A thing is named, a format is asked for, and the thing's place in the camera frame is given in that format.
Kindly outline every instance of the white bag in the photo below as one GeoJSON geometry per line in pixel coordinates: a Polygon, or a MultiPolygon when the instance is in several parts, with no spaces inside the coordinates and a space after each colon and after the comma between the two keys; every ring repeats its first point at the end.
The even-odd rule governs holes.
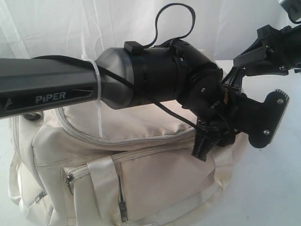
{"type": "MultiPolygon", "coordinates": [[[[165,106],[196,122],[176,101],[165,106]]],[[[155,105],[112,110],[95,102],[11,119],[15,155],[9,194],[42,226],[188,226],[229,183],[233,156],[247,144],[191,156],[194,129],[155,105]]]]}

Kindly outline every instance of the white table surface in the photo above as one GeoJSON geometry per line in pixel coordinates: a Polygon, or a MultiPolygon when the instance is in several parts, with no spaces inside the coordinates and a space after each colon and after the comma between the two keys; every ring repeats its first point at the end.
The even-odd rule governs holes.
{"type": "MultiPolygon", "coordinates": [[[[232,61],[218,61],[229,71],[232,61]]],[[[220,200],[195,226],[301,225],[301,75],[244,78],[244,90],[263,101],[274,89],[290,104],[273,142],[261,150],[248,146],[220,200]]],[[[8,120],[0,120],[0,219],[2,226],[31,226],[8,198],[8,169],[13,154],[8,120]]]]}

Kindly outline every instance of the robotic arm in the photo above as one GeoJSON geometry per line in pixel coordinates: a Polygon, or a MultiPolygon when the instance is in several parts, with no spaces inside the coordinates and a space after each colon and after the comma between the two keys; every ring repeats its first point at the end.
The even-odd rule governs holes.
{"type": "MultiPolygon", "coordinates": [[[[186,6],[166,5],[156,22],[171,5],[186,6]]],[[[194,11],[186,7],[192,12],[194,25],[194,11]]],[[[131,41],[124,48],[104,51],[96,60],[102,78],[101,100],[113,109],[154,103],[190,124],[196,129],[192,155],[203,161],[214,145],[233,144],[239,132],[247,133],[256,148],[268,145],[289,97],[276,90],[259,103],[242,93],[242,80],[260,74],[287,75],[289,69],[299,72],[301,25],[280,31],[268,25],[259,29],[257,41],[234,59],[234,67],[224,79],[222,69],[181,40],[186,36],[153,48],[150,46],[156,38],[147,46],[131,41]],[[197,124],[160,104],[169,100],[191,110],[198,117],[197,124]]],[[[95,70],[89,62],[65,56],[0,59],[0,68],[0,118],[98,97],[95,70]]]]}

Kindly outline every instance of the screw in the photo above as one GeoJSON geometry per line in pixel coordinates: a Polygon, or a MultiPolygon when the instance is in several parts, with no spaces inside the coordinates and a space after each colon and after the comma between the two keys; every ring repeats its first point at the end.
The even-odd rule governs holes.
{"type": "Polygon", "coordinates": [[[283,99],[278,99],[277,103],[280,105],[283,104],[283,99]]]}
{"type": "Polygon", "coordinates": [[[263,132],[263,134],[267,136],[267,135],[269,135],[269,131],[268,131],[268,130],[265,130],[265,131],[263,132]]]}
{"type": "Polygon", "coordinates": [[[279,67],[279,70],[285,71],[285,66],[283,65],[283,66],[279,67]]]}

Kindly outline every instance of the white backdrop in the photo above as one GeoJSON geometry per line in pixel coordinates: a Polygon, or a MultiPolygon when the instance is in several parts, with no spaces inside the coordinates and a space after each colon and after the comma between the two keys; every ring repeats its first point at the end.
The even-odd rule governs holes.
{"type": "MultiPolygon", "coordinates": [[[[0,57],[80,58],[82,33],[92,59],[103,47],[122,47],[128,40],[148,44],[156,13],[171,2],[195,9],[195,29],[186,40],[215,59],[237,56],[266,24],[288,23],[276,0],[0,0],[0,57]]],[[[159,19],[157,44],[186,33],[190,24],[187,9],[168,8],[159,19]]]]}

